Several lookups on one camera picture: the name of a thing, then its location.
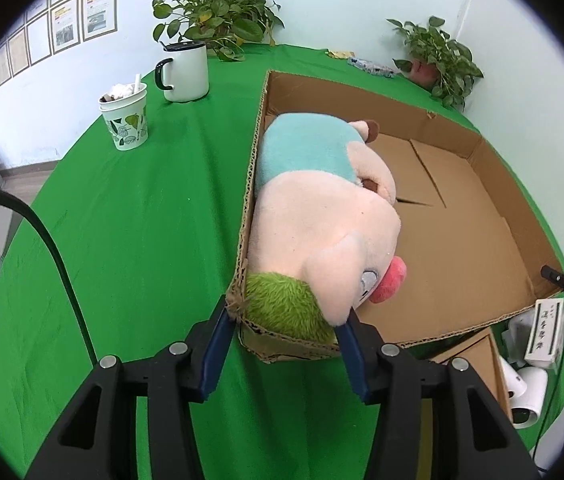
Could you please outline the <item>white green medicine box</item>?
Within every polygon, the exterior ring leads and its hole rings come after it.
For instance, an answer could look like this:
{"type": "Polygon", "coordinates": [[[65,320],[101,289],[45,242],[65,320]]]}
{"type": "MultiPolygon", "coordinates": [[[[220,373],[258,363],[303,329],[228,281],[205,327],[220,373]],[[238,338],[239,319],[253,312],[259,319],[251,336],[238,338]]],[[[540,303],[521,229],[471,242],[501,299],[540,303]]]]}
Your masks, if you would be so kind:
{"type": "Polygon", "coordinates": [[[524,360],[531,366],[556,370],[564,347],[564,298],[538,299],[524,360]]]}

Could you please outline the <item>green tablecloth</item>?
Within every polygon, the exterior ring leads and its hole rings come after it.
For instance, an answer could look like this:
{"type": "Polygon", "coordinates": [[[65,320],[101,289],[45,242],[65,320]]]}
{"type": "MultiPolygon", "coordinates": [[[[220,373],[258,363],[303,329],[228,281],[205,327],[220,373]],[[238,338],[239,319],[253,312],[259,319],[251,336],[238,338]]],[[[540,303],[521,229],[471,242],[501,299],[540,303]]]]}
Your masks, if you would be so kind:
{"type": "MultiPolygon", "coordinates": [[[[408,80],[300,47],[212,61],[212,88],[177,105],[148,92],[148,140],[117,151],[95,122],[34,207],[58,245],[99,356],[143,359],[204,320],[233,274],[250,146],[269,70],[350,84],[442,124],[462,116],[408,80]]],[[[24,474],[91,364],[55,265],[22,224],[0,275],[0,453],[24,474]]],[[[358,479],[376,408],[338,359],[265,364],[233,346],[217,390],[192,408],[211,479],[358,479]]]]}

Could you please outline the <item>large potted plant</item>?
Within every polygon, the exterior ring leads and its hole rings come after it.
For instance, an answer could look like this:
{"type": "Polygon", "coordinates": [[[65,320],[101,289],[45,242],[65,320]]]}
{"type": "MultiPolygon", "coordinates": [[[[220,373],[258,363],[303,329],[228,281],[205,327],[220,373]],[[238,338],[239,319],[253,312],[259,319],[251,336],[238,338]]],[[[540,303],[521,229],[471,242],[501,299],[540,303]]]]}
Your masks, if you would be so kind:
{"type": "Polygon", "coordinates": [[[241,62],[246,44],[276,43],[280,10],[273,0],[153,0],[152,38],[164,47],[199,41],[221,61],[241,62]]]}

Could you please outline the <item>tissue packet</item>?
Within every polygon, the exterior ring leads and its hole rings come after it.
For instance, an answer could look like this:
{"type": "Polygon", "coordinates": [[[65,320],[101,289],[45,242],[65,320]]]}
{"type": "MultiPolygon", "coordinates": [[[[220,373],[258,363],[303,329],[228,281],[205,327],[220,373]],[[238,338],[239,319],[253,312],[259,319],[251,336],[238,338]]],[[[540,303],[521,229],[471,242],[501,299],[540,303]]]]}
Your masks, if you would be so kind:
{"type": "Polygon", "coordinates": [[[350,66],[355,67],[357,70],[362,70],[363,72],[374,76],[392,78],[396,75],[396,70],[393,70],[390,67],[364,60],[363,58],[357,58],[356,56],[350,56],[347,59],[347,63],[350,66]]]}

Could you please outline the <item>narrow cardboard insert box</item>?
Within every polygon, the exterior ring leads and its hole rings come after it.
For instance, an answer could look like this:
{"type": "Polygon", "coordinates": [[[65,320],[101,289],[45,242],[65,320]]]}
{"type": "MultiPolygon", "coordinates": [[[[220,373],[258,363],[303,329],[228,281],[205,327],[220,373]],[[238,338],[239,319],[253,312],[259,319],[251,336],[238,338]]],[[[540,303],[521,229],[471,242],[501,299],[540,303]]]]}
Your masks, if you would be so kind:
{"type": "Polygon", "coordinates": [[[463,358],[472,365],[497,400],[506,417],[512,422],[509,391],[506,388],[500,354],[491,328],[484,328],[454,347],[433,356],[432,361],[439,364],[449,364],[454,358],[463,358]]]}

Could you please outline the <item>white enamel mug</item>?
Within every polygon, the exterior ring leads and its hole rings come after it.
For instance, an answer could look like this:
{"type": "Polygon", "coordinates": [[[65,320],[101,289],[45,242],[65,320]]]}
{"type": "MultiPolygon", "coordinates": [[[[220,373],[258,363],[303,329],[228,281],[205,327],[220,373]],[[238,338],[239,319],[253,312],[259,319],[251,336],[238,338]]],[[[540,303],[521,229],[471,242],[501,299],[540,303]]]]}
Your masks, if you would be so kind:
{"type": "Polygon", "coordinates": [[[165,57],[155,66],[156,87],[171,103],[204,98],[209,92],[206,44],[188,40],[163,46],[165,57]]]}

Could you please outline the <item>small potted plant red pot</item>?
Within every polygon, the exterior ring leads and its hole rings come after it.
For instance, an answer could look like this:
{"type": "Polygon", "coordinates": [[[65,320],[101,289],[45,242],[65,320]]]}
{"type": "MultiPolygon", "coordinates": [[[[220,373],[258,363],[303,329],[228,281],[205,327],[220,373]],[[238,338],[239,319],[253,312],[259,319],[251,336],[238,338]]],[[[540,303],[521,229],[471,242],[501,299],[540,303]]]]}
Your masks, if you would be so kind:
{"type": "Polygon", "coordinates": [[[464,110],[476,82],[484,78],[472,51],[446,32],[446,21],[432,15],[425,25],[388,18],[408,58],[394,58],[401,73],[431,93],[444,107],[464,110]]]}

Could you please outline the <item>white handheld device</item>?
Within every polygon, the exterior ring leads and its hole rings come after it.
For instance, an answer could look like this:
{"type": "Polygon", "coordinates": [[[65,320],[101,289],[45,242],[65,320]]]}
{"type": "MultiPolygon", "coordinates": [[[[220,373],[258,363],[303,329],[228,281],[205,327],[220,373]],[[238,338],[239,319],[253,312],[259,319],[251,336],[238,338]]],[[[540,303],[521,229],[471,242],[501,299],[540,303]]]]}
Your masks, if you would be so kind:
{"type": "Polygon", "coordinates": [[[548,388],[547,371],[536,366],[525,366],[516,370],[503,358],[500,358],[500,363],[514,428],[526,429],[534,426],[544,407],[548,388]]]}

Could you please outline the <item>pig plush toy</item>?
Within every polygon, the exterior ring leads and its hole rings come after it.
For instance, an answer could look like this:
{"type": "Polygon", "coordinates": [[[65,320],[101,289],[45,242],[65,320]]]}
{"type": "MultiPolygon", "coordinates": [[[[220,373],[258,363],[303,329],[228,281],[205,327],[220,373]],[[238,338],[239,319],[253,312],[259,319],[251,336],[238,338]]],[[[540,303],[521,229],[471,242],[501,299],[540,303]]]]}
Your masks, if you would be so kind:
{"type": "Polygon", "coordinates": [[[396,184],[370,147],[373,120],[274,118],[258,148],[244,315],[268,332],[330,344],[365,301],[407,276],[396,254],[396,184]]]}

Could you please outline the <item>large cardboard tray box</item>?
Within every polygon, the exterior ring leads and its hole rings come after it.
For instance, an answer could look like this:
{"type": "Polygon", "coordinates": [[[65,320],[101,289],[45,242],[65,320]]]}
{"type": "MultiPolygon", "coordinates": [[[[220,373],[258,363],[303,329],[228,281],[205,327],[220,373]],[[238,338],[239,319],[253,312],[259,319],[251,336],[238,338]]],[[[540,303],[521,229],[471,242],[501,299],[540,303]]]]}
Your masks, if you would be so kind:
{"type": "Polygon", "coordinates": [[[265,362],[329,359],[330,344],[294,339],[248,322],[247,247],[255,205],[258,148],[273,119],[317,113],[373,120],[370,147],[392,172],[401,220],[396,254],[407,276],[380,304],[352,312],[404,346],[457,336],[506,320],[555,293],[540,275],[558,256],[514,175],[476,131],[431,107],[349,84],[277,72],[266,75],[248,164],[238,258],[227,291],[239,338],[265,362]]]}

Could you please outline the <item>yellow packet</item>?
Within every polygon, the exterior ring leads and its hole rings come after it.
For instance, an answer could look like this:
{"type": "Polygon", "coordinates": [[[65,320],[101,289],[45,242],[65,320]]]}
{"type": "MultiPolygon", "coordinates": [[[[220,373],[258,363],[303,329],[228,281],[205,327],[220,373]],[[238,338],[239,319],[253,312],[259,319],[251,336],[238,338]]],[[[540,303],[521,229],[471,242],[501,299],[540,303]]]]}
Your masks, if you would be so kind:
{"type": "Polygon", "coordinates": [[[348,58],[353,58],[355,53],[350,51],[327,50],[326,55],[330,58],[336,58],[337,60],[348,60],[348,58]]]}

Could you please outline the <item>paper cup with leaves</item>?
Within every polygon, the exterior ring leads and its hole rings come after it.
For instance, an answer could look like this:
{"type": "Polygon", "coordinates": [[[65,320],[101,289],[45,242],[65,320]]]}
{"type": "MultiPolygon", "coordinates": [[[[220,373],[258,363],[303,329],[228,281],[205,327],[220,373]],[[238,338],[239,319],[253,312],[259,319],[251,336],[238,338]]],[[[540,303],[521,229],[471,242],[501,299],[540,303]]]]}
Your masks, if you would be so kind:
{"type": "Polygon", "coordinates": [[[114,84],[99,99],[99,108],[114,147],[121,152],[138,148],[148,140],[146,84],[140,75],[129,84],[114,84]]]}

